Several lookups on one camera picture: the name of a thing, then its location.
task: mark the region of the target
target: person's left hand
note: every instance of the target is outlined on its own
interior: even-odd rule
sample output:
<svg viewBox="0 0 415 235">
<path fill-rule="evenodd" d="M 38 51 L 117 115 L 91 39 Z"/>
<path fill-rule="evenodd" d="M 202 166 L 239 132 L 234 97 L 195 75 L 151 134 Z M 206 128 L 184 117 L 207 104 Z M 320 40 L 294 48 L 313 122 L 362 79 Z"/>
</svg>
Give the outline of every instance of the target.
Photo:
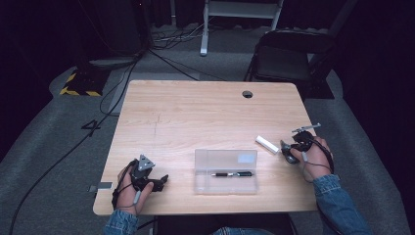
<svg viewBox="0 0 415 235">
<path fill-rule="evenodd" d="M 119 187 L 119 190 L 126 187 L 124 190 L 122 190 L 118 195 L 118 201 L 116 202 L 116 208 L 120 211 L 128 212 L 133 215 L 138 215 L 140 211 L 144 207 L 144 203 L 146 202 L 147 197 L 152 193 L 154 183 L 150 182 L 146 185 L 144 190 L 141 192 L 140 199 L 138 200 L 136 205 L 133 205 L 135 195 L 137 194 L 137 191 L 134 189 L 134 187 L 131 184 L 131 172 L 132 166 L 130 166 L 127 170 L 127 173 L 125 174 L 121 185 Z M 118 175 L 118 181 L 122 178 L 122 174 L 124 173 L 125 168 L 119 173 Z"/>
</svg>

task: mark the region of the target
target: gray carpet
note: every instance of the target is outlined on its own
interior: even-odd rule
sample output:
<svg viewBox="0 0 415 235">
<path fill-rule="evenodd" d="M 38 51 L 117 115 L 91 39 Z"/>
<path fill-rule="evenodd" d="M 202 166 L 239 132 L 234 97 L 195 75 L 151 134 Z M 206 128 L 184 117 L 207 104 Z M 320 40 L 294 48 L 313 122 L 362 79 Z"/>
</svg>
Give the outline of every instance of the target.
<svg viewBox="0 0 415 235">
<path fill-rule="evenodd" d="M 195 73 L 200 80 L 242 81 L 254 45 L 266 30 L 268 28 L 216 31 L 209 37 L 206 57 L 199 56 L 200 37 L 155 52 L 198 70 L 175 64 L 188 73 Z M 15 209 L 30 186 L 88 133 L 81 126 L 104 118 L 100 106 L 104 112 L 108 111 L 115 97 L 115 92 L 109 91 L 119 83 L 125 69 L 111 73 L 104 89 L 106 97 L 59 95 L 72 71 L 73 68 L 69 68 L 54 79 L 50 85 L 54 99 L 25 129 L 0 164 L 0 234 L 9 232 Z M 180 74 L 150 53 L 134 68 L 131 79 L 144 72 L 156 73 L 154 79 L 161 73 Z M 343 186 L 375 234 L 410 234 L 399 192 L 343 100 L 342 85 L 334 72 L 330 73 L 328 81 L 336 99 L 306 100 L 304 104 L 311 121 L 322 124 L 316 132 L 327 139 L 334 152 L 336 171 Z M 92 212 L 94 195 L 87 190 L 101 179 L 116 122 L 117 117 L 105 119 L 101 129 L 34 188 L 19 212 L 14 234 L 101 233 L 108 218 Z M 292 217 L 301 235 L 322 233 L 317 212 L 296 212 Z M 142 222 L 149 219 L 150 216 L 141 217 Z M 138 234 L 148 234 L 150 227 Z"/>
</svg>

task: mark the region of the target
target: table hole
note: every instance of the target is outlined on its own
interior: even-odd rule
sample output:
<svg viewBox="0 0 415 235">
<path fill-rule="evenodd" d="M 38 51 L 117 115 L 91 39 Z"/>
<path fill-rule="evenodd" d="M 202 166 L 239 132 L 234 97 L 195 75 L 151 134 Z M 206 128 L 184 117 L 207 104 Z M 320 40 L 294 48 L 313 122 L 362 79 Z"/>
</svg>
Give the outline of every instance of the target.
<svg viewBox="0 0 415 235">
<path fill-rule="evenodd" d="M 247 99 L 250 99 L 250 98 L 252 98 L 253 97 L 253 92 L 251 92 L 251 91 L 244 91 L 244 92 L 242 92 L 242 95 L 245 97 L 245 98 L 247 98 Z"/>
</svg>

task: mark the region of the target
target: clear plastic box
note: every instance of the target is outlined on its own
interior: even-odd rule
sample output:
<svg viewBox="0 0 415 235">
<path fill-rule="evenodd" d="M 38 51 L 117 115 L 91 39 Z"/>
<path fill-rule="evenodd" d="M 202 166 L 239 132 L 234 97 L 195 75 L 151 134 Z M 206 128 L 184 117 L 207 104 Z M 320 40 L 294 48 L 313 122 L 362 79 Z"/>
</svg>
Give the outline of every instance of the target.
<svg viewBox="0 0 415 235">
<path fill-rule="evenodd" d="M 195 151 L 195 192 L 197 194 L 255 194 L 256 150 Z M 216 173 L 249 171 L 252 176 L 213 176 Z"/>
</svg>

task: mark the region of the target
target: marker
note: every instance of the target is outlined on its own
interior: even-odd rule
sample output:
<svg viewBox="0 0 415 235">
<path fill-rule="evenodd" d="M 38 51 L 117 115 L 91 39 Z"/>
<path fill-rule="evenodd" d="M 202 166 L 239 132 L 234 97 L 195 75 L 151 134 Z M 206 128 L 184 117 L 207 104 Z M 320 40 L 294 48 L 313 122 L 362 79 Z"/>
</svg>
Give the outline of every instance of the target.
<svg viewBox="0 0 415 235">
<path fill-rule="evenodd" d="M 234 172 L 234 173 L 213 173 L 211 176 L 216 177 L 227 177 L 227 176 L 253 176 L 253 173 L 250 171 L 244 172 Z"/>
</svg>

